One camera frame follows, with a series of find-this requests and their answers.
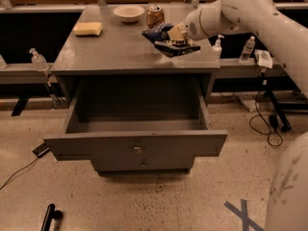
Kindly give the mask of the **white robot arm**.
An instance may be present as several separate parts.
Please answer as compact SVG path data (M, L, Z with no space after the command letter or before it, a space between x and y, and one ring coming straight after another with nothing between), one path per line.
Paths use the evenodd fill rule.
M189 13L175 32L193 40L249 32L308 96L308 28L280 13L272 0L218 0ZM308 133L295 139L278 162L265 231L308 231Z

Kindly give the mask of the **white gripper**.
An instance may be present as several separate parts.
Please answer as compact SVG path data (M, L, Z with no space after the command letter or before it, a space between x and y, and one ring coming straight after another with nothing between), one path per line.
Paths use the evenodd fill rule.
M190 12L184 23L179 23L173 26L168 32L170 40L186 40L187 35L193 40L202 40L206 38L206 34L203 32L200 22L201 9L196 9Z

